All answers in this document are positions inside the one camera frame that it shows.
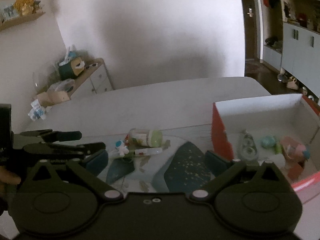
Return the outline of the person's left hand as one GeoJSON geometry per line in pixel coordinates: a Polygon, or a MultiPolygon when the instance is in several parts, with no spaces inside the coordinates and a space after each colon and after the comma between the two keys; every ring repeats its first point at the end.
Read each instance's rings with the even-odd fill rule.
{"type": "Polygon", "coordinates": [[[1,197],[6,194],[7,185],[18,185],[21,182],[21,178],[17,175],[7,171],[3,166],[0,168],[0,193],[1,197]]]}

